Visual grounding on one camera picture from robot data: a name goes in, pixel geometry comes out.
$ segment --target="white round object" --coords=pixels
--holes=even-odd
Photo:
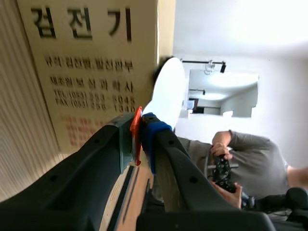
[[[153,113],[174,129],[185,98],[185,72],[178,58],[166,61],[155,82],[152,100],[142,114]]]

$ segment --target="red clip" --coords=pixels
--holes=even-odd
[[[142,114],[142,107],[138,107],[137,110],[135,111],[135,116],[133,121],[131,122],[130,125],[130,131],[132,133],[132,137],[133,137],[133,145],[134,145],[134,149],[135,149],[135,153],[133,153],[134,156],[134,160],[135,160],[135,165],[139,166],[141,161],[140,161],[140,152],[141,152],[141,142],[140,142],[140,138],[139,138],[139,125],[140,125],[140,121],[141,121],[141,114]]]

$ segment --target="man's hand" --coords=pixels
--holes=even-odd
[[[216,185],[214,182],[210,181],[216,191],[226,200],[228,201],[233,207],[241,208],[242,204],[242,186],[235,183],[236,191],[235,193],[228,192],[223,188]]]
[[[232,154],[230,154],[229,150],[227,149],[227,146],[220,142],[215,143],[213,145],[213,147],[211,148],[211,153],[214,156],[224,155],[224,158],[226,160],[230,160],[233,157]]]

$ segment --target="ceiling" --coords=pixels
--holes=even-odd
[[[308,58],[307,0],[177,0],[175,54]]]
[[[258,74],[213,72],[206,75],[204,70],[190,70],[189,97],[207,100],[224,100],[230,96],[257,87]]]

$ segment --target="blue plastic part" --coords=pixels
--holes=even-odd
[[[155,116],[155,115],[153,113],[147,113],[142,117],[144,116]],[[172,127],[162,121],[149,123],[147,124],[147,126],[140,127],[140,140],[142,148],[147,156],[147,159],[150,161],[150,168],[154,175],[155,175],[155,161],[153,153],[153,137],[155,133],[166,129],[172,131]]]

